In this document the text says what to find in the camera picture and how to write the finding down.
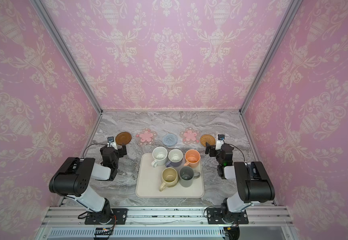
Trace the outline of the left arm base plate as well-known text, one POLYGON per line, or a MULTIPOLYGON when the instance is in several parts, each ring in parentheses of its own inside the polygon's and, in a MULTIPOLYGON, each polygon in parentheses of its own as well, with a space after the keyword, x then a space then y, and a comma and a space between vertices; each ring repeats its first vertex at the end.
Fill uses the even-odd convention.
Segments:
POLYGON ((86 225, 124 225, 128 209, 115 208, 100 212, 87 212, 84 223, 86 225))

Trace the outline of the aluminium corner post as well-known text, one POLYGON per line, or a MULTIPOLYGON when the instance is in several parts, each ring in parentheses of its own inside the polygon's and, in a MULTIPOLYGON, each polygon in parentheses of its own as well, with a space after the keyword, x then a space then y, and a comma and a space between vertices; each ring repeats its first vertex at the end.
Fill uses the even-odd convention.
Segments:
POLYGON ((40 20, 42 21, 43 25, 47 29, 50 37, 53 39, 56 47, 58 48, 59 52, 62 54, 64 60, 68 64, 72 74, 77 79, 78 83, 86 93, 88 99, 90 100, 91 104, 93 105, 94 109, 97 111, 99 115, 103 114, 103 109, 101 108, 99 101, 95 97, 93 91, 91 90, 89 84, 87 83, 83 72, 79 69, 77 62, 75 61, 71 51, 69 50, 67 44, 63 40, 63 37, 58 30, 57 26, 55 25, 54 21, 52 20, 50 14, 48 13, 48 10, 46 9, 45 4, 42 3, 42 1, 39 0, 30 0, 30 3, 34 7, 36 13, 38 14, 40 20))
POLYGON ((252 98, 254 97, 256 90, 259 87, 262 77, 265 75, 267 68, 269 67, 272 59, 277 53, 277 50, 302 2, 303 2, 302 0, 290 1, 290 4, 286 9, 285 15, 283 16, 282 21, 275 32, 274 38, 269 46, 269 49, 265 54, 265 58, 263 59, 263 62, 260 65, 258 73, 256 74, 254 81, 251 87, 249 88, 249 91, 244 99, 243 105, 240 109, 241 116, 243 116, 245 112, 247 111, 249 104, 252 98))

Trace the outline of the pink flower coaster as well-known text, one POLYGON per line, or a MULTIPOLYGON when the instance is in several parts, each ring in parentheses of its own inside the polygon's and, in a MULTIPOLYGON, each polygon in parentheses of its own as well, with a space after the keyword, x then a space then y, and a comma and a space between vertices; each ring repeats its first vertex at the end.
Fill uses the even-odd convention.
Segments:
POLYGON ((180 133, 180 137, 185 145, 198 144, 201 134, 198 130, 187 128, 180 133))
POLYGON ((153 145, 156 137, 156 132, 152 131, 151 129, 144 129, 136 134, 137 144, 140 146, 153 145))

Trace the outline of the aluminium front rail frame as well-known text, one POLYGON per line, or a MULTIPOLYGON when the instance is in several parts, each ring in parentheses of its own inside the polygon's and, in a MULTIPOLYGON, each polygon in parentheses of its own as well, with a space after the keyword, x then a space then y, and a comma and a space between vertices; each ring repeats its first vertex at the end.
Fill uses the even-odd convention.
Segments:
POLYGON ((124 207, 124 225, 86 225, 79 207, 51 207, 37 240, 297 240, 285 207, 247 209, 247 225, 208 224, 205 206, 124 207))

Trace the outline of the right aluminium corner post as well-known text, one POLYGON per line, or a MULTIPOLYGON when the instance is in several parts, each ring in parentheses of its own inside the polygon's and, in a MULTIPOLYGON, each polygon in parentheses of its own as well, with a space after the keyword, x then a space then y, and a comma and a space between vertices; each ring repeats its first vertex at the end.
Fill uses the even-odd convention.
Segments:
POLYGON ((256 74, 254 81, 251 87, 249 88, 249 91, 244 99, 243 105, 240 109, 241 116, 243 116, 245 112, 247 111, 249 104, 252 98, 254 97, 256 90, 259 87, 262 77, 265 75, 267 68, 269 67, 272 59, 277 53, 277 50, 302 2, 303 2, 302 0, 290 1, 290 4, 286 9, 285 15, 283 16, 282 21, 275 32, 274 38, 269 46, 269 49, 265 54, 265 58, 263 59, 263 62, 260 65, 258 73, 256 74))

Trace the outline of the white ceramic mug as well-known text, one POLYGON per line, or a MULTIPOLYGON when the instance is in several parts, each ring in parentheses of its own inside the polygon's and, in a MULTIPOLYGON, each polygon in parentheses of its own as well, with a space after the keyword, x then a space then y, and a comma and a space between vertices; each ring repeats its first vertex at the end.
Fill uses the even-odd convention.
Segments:
POLYGON ((157 147, 152 152, 153 161, 151 166, 153 168, 157 166, 165 166, 168 159, 168 151, 164 147, 157 147))

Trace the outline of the blue woven round coaster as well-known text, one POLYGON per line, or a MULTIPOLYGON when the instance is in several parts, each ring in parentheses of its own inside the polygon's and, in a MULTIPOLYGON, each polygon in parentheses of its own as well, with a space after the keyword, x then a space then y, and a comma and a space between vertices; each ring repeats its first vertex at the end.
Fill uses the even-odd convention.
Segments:
POLYGON ((163 138, 162 138, 162 143, 167 146, 167 147, 173 147, 178 143, 178 137, 175 134, 166 134, 163 138))

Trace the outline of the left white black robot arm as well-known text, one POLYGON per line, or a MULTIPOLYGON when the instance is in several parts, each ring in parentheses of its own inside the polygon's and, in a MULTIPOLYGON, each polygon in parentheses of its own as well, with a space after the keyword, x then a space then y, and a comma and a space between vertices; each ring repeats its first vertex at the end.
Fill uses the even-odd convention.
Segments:
POLYGON ((99 195, 89 184, 91 178, 113 181, 118 173, 119 159, 127 155, 126 145, 112 145, 100 149, 102 163, 94 158, 69 157, 51 178, 49 191, 70 198, 86 208, 78 216, 86 225, 124 225, 128 209, 112 209, 110 201, 99 195))

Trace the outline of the yellow ceramic mug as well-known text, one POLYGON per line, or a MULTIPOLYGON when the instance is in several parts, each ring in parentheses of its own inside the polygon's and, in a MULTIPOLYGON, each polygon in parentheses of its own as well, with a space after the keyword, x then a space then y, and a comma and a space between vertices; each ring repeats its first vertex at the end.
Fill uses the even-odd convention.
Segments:
POLYGON ((161 174, 161 185, 159 191, 162 192, 166 188, 172 188, 179 182, 179 175, 176 169, 169 167, 163 170, 161 174))

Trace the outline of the left aluminium corner post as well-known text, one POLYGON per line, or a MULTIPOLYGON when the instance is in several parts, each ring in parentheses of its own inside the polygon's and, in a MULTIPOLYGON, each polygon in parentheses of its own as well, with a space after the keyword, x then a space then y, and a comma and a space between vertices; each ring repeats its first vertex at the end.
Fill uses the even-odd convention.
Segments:
POLYGON ((46 9, 45 4, 42 3, 42 1, 39 0, 30 0, 30 3, 34 7, 36 13, 38 14, 40 20, 42 21, 43 25, 47 29, 50 37, 53 39, 56 47, 58 48, 59 52, 62 54, 64 60, 68 64, 72 74, 77 79, 78 83, 86 93, 88 99, 90 100, 91 104, 93 105, 94 109, 97 111, 99 115, 103 114, 103 109, 101 108, 99 101, 95 97, 93 91, 91 90, 89 84, 87 83, 83 72, 79 69, 77 62, 75 61, 71 51, 69 50, 67 44, 63 40, 63 37, 58 30, 57 26, 55 25, 54 21, 52 20, 50 14, 48 13, 48 10, 46 9))

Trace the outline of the brown wooden round coaster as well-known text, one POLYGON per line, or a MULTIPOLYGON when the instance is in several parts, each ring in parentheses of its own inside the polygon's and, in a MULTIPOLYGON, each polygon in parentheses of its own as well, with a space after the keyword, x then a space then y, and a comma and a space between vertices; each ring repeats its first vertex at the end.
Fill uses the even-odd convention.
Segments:
POLYGON ((127 145, 131 142, 132 135, 129 132, 121 132, 115 137, 115 141, 118 145, 127 145))

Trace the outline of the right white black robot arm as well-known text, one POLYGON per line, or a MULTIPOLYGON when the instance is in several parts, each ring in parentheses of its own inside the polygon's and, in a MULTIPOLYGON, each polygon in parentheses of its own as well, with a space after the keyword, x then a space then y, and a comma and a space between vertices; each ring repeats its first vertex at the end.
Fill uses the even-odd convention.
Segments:
POLYGON ((247 224, 246 209, 254 204, 272 201, 275 189, 262 162, 234 162, 234 146, 224 142, 217 145, 206 143, 205 154, 216 158, 219 177, 235 180, 237 192, 224 199, 219 213, 208 212, 209 223, 223 221, 226 224, 247 224))

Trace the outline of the beige rectangular tray mat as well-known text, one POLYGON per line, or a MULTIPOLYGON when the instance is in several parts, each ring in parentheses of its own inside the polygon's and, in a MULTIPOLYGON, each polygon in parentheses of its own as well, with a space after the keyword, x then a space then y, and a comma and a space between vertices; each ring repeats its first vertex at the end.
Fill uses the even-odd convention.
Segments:
POLYGON ((153 167, 154 158, 151 153, 143 154, 140 161, 136 195, 139 198, 201 198, 205 194, 204 179, 200 176, 193 184, 185 188, 181 184, 159 191, 162 184, 161 174, 166 166, 153 167))

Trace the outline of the grey green ceramic mug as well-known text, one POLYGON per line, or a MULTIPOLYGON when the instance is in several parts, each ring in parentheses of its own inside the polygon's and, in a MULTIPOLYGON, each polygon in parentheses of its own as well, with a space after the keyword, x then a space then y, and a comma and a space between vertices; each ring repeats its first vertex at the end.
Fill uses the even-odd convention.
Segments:
POLYGON ((200 176, 200 172, 194 171, 189 166, 184 166, 179 172, 179 182, 184 188, 189 188, 193 184, 194 179, 198 179, 200 176))

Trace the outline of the lavender ceramic mug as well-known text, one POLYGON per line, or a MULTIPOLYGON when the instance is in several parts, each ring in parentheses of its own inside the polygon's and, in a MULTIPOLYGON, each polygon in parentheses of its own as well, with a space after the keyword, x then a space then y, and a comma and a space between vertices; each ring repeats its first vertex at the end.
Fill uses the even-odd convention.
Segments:
POLYGON ((178 168, 183 164, 184 154, 179 149, 173 149, 168 153, 168 162, 166 167, 178 168))

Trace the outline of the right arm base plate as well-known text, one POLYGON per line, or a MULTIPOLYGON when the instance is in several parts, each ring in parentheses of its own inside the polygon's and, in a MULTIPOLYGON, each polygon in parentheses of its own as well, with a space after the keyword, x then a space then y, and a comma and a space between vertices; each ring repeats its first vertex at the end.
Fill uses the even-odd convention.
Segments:
POLYGON ((208 224, 247 225, 249 223, 247 212, 231 213, 221 208, 206 208, 205 216, 208 224))

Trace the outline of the orange ceramic mug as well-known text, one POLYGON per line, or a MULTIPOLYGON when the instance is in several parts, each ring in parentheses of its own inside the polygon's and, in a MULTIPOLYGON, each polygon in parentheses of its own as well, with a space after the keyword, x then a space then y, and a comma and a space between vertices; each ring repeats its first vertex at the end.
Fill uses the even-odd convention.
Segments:
POLYGON ((188 150, 185 154, 184 166, 196 168, 201 161, 201 155, 197 150, 188 150))

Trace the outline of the tan rattan round coaster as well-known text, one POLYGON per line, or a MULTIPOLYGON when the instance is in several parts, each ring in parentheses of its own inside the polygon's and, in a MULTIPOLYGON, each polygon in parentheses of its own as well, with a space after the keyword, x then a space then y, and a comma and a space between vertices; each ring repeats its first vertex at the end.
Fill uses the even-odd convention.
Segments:
POLYGON ((207 144, 209 145, 215 145, 216 144, 216 139, 210 134, 205 134, 200 137, 200 143, 202 146, 206 147, 207 144))

